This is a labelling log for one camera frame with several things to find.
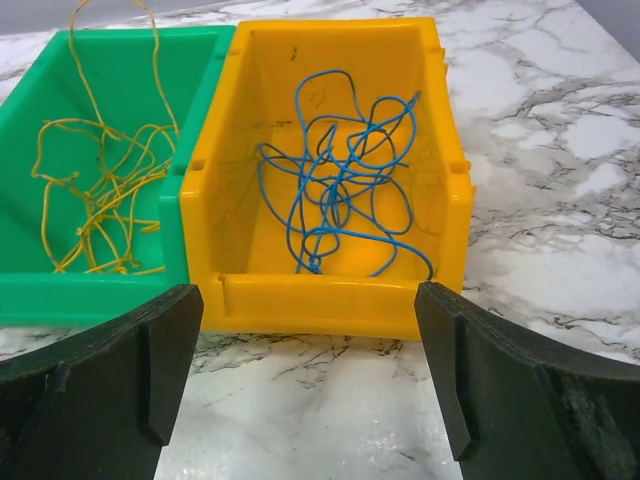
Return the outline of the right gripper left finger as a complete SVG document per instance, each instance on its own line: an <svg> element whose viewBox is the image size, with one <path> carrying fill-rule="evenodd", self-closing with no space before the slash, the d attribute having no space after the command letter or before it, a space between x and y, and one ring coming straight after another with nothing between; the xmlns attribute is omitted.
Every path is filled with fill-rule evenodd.
<svg viewBox="0 0 640 480"><path fill-rule="evenodd" d="M151 479L177 419L203 314L178 285L1 363L4 479Z"/></svg>

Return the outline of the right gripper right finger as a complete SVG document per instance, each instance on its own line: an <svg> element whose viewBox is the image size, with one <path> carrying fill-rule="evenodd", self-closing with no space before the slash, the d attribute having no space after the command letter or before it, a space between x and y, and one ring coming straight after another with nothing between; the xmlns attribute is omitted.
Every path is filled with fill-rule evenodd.
<svg viewBox="0 0 640 480"><path fill-rule="evenodd" d="M639 368L496 316L447 287L415 312L466 479L636 479Z"/></svg>

